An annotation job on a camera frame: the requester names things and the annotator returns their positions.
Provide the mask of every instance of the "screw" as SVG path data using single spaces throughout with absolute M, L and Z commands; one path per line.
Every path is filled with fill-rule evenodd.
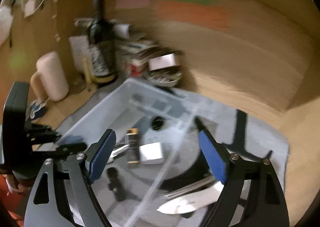
M 263 159 L 262 162 L 263 162 L 263 164 L 265 164 L 265 165 L 267 165 L 267 166 L 271 164 L 270 160 L 269 160 L 269 159 L 266 159 L 266 158 Z
M 76 159 L 81 160 L 84 158 L 84 153 L 79 153 L 78 155 L 76 155 Z
M 230 156 L 231 156 L 231 158 L 232 158 L 233 160 L 238 160 L 238 159 L 239 159 L 239 155 L 236 154 L 236 153 L 231 153 Z
M 45 161 L 44 161 L 44 164 L 45 165 L 50 165 L 52 163 L 52 158 L 47 158 Z

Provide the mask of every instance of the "knife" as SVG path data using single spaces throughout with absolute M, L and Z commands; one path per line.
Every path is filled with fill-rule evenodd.
M 185 214 L 193 212 L 201 207 L 215 203 L 222 192 L 223 186 L 224 185 L 218 181 L 207 189 L 170 200 L 161 205 L 157 211 L 163 214 Z

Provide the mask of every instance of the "black circle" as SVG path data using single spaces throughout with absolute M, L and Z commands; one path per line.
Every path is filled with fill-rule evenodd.
M 160 130 L 164 125 L 164 118 L 160 116 L 154 116 L 152 118 L 151 127 L 153 130 Z

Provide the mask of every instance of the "dark glass bottle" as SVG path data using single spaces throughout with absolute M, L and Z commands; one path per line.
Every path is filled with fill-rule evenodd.
M 104 19 L 104 0 L 93 0 L 93 6 L 95 17 L 88 28 L 92 75 L 106 83 L 108 78 L 116 78 L 115 35 L 113 24 Z

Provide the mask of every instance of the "bowl of small items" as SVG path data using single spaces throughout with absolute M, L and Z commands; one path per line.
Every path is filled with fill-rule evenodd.
M 182 77 L 182 73 L 177 69 L 164 68 L 145 73 L 146 79 L 155 86 L 175 87 Z

